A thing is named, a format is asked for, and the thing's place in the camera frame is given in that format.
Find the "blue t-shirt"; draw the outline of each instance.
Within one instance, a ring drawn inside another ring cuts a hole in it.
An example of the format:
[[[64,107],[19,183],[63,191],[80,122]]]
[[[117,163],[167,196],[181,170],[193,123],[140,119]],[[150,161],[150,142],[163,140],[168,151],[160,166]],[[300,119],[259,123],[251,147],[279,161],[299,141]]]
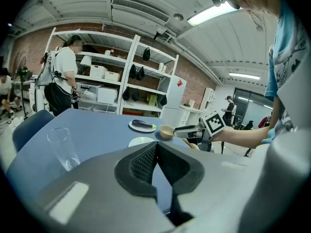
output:
[[[285,0],[281,0],[281,10],[277,23],[276,40],[269,50],[269,75],[265,97],[273,101],[277,91],[300,65],[307,65],[311,56],[310,39],[304,26],[295,16]],[[263,144],[271,143],[282,132],[293,131],[290,115],[283,104],[280,105],[279,119],[274,129],[268,132]]]

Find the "white t-shirt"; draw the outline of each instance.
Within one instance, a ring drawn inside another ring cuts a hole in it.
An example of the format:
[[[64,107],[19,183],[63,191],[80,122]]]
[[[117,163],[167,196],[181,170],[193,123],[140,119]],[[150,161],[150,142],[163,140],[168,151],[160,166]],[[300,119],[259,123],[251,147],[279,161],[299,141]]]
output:
[[[64,47],[57,54],[55,63],[54,63],[54,71],[59,71],[64,78],[64,72],[73,71],[74,75],[78,72],[78,67],[76,64],[76,55],[69,47]],[[72,87],[66,80],[54,79],[56,84],[58,84],[63,90],[72,93]]]
[[[0,80],[0,95],[8,95],[12,89],[12,81],[10,76],[6,76],[5,83]]]

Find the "brick wall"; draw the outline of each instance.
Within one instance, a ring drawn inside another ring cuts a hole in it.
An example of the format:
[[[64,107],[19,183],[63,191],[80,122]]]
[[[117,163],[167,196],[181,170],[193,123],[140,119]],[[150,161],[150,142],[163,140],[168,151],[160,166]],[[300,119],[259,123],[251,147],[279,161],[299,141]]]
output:
[[[101,24],[96,23],[73,23],[73,24],[64,24],[57,26],[57,31],[69,31],[69,30],[88,30],[88,31],[98,31],[101,32]],[[29,70],[34,72],[34,74],[38,74],[41,69],[40,60],[43,56],[46,44],[52,32],[52,28],[46,28],[40,31],[36,31],[33,33],[29,33],[21,38],[18,38],[14,42],[14,46],[12,49],[11,60],[10,60],[10,71],[12,73],[19,67],[28,67]],[[135,36],[135,32],[124,29],[122,27],[110,26],[107,25],[105,28],[105,33],[112,33],[121,35],[127,38],[133,39]],[[176,56],[177,53],[170,49],[169,47],[154,41],[153,39],[142,36],[141,42],[152,46],[156,49],[159,49],[171,56]],[[57,46],[62,46],[63,41],[58,37],[53,37],[51,44],[49,46],[49,50],[54,50]],[[105,48],[97,49],[100,53],[104,53]],[[116,51],[115,55],[121,55],[125,57],[127,53],[122,51]],[[158,64],[152,61],[143,62],[143,59],[139,56],[135,56],[135,62],[142,63],[148,65],[150,67],[158,68]],[[206,74],[200,71],[195,67],[193,63],[188,61],[182,56],[179,56],[179,61],[177,64],[176,76],[187,80],[187,87],[183,96],[182,103],[187,103],[190,99],[195,100],[195,107],[199,108],[204,91],[206,87],[210,87],[212,89],[216,88],[215,82],[213,82]],[[138,84],[135,80],[130,80],[131,84]],[[148,88],[156,89],[158,85],[158,79],[146,76],[139,85],[145,86]]]

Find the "eggplant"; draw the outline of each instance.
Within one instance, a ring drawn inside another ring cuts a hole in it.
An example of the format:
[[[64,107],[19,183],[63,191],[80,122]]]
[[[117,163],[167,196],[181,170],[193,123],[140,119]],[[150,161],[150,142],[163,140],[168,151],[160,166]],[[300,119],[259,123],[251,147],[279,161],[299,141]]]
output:
[[[146,129],[154,129],[154,128],[156,128],[156,125],[154,125],[154,124],[151,124],[149,122],[144,122],[144,121],[136,120],[136,119],[132,121],[132,124],[135,127],[141,127],[141,128],[146,128]]]

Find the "floor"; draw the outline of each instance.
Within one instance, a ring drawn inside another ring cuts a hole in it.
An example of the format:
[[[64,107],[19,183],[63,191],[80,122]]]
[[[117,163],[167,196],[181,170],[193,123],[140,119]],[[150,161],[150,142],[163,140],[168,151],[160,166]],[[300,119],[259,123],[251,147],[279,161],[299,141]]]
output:
[[[31,112],[29,103],[25,103],[26,112]],[[9,125],[7,124],[7,119],[0,121],[0,164],[4,172],[7,171],[11,162],[16,156],[16,151],[12,141],[12,133],[14,127],[22,122],[24,117],[24,112],[19,111],[16,113],[15,120]],[[214,152],[221,154],[221,142],[213,143]],[[236,145],[225,143],[223,154],[226,155],[239,155],[244,156],[247,148],[242,148]]]

